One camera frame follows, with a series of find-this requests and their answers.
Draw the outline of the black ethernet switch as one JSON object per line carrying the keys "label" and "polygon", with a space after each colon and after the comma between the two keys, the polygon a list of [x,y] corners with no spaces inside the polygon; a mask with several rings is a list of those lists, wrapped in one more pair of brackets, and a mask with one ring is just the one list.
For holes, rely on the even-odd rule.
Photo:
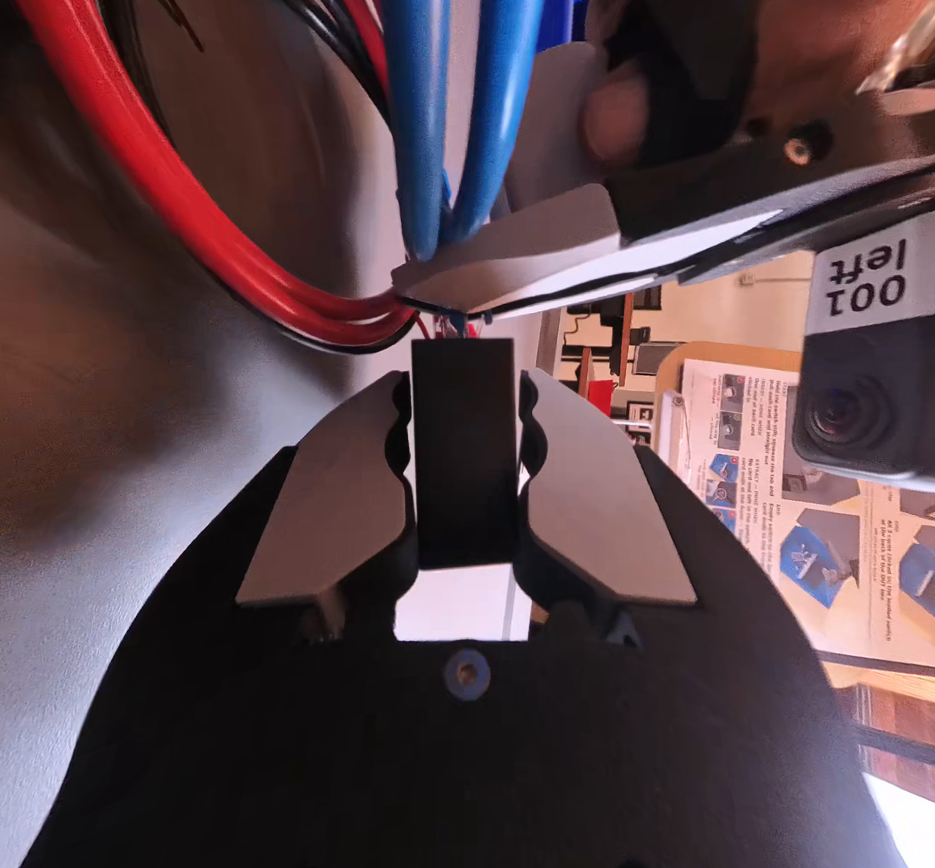
{"label": "black ethernet switch", "polygon": [[412,345],[421,570],[510,563],[519,540],[512,339]]}

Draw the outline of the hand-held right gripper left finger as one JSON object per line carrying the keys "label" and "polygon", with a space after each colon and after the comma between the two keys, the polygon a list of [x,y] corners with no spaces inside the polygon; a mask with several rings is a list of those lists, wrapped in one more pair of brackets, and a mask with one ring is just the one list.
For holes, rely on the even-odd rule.
{"label": "hand-held right gripper left finger", "polygon": [[390,371],[299,441],[237,605],[314,605],[330,637],[370,612],[393,629],[418,574],[411,415],[411,376]]}

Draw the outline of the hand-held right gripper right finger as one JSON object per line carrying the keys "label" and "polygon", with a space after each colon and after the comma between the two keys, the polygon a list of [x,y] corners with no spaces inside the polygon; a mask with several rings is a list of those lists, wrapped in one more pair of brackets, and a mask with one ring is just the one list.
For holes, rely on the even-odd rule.
{"label": "hand-held right gripper right finger", "polygon": [[534,544],[616,602],[694,605],[695,589],[625,432],[538,368],[522,373],[519,417]]}

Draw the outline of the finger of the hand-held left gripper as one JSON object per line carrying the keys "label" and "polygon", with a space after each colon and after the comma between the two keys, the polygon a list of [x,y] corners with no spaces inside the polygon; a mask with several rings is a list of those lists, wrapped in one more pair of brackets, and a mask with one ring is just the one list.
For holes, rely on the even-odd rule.
{"label": "finger of the hand-held left gripper", "polygon": [[478,318],[486,320],[488,317],[543,312],[548,309],[564,308],[571,303],[605,299],[671,282],[678,277],[680,272],[677,268],[662,268],[634,274],[612,275],[590,283],[580,283],[540,295],[501,302],[490,309],[474,310],[467,313],[467,320],[473,321]]}
{"label": "finger of the hand-held left gripper", "polygon": [[427,262],[398,266],[393,290],[443,310],[501,311],[605,279],[649,279],[781,213],[747,205],[633,239],[621,230],[607,188],[588,184],[489,222]]}

